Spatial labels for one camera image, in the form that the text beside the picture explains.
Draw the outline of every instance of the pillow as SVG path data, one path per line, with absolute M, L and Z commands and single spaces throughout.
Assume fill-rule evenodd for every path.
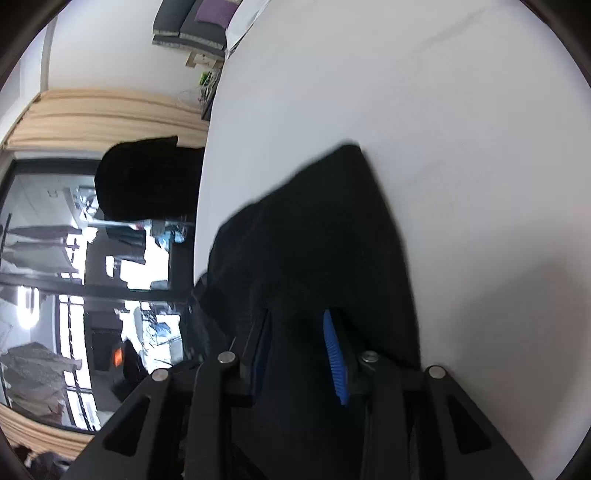
M 214 23 L 225 30 L 228 28 L 237 8 L 238 4 L 228 0 L 203 0 L 199 10 L 197 10 L 195 20 Z
M 215 23 L 200 22 L 195 19 L 202 3 L 203 0 L 195 0 L 181 26 L 179 37 L 217 50 L 224 50 L 226 47 L 226 30 Z

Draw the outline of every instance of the hanging clothes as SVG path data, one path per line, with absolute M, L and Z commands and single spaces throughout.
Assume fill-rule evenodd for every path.
M 44 274 L 79 273 L 72 267 L 64 247 L 44 247 L 32 250 L 3 251 L 2 258 L 18 268 L 28 268 Z
M 146 230 L 134 230 L 129 226 L 108 226 L 105 228 L 109 240 L 121 242 L 133 248 L 134 252 L 124 252 L 114 255 L 116 260 L 127 260 L 145 265 Z
M 82 368 L 82 360 L 63 357 L 37 342 L 9 348 L 0 362 L 7 396 L 38 416 L 61 411 L 66 386 L 63 372 Z
M 57 240 L 68 235 L 81 235 L 82 230 L 71 225 L 37 225 L 11 228 L 8 233 L 37 240 Z
M 41 242 L 14 242 L 10 245 L 4 245 L 4 250 L 14 250 L 14 251 L 29 251 L 29 250 L 39 250 L 43 248 L 51 248 L 65 245 L 62 242 L 62 239 L 54 240 L 54 241 L 41 241 Z

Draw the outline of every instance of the orange light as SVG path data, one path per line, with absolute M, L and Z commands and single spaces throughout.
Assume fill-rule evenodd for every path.
M 121 348 L 115 350 L 115 353 L 113 354 L 113 363 L 116 367 L 123 363 L 123 350 L 121 350 Z

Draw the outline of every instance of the beige curtain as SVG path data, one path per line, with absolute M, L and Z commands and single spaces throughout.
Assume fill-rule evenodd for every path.
M 70 432 L 30 420 L 23 415 L 0 404 L 0 426 L 11 445 L 24 445 L 33 455 L 43 452 L 56 452 L 74 459 L 84 449 L 92 435 Z
M 178 136 L 184 147 L 203 147 L 208 122 L 198 109 L 165 95 L 131 90 L 49 90 L 33 102 L 7 139 L 22 150 L 104 153 L 116 143 Z

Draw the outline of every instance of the window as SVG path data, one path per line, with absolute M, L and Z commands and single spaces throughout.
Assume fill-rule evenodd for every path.
M 96 165 L 19 160 L 0 209 L 0 401 L 90 431 L 119 406 L 110 369 L 121 340 L 149 372 L 183 359 L 193 286 L 194 226 L 104 219 Z M 43 368 L 19 368 L 39 356 Z

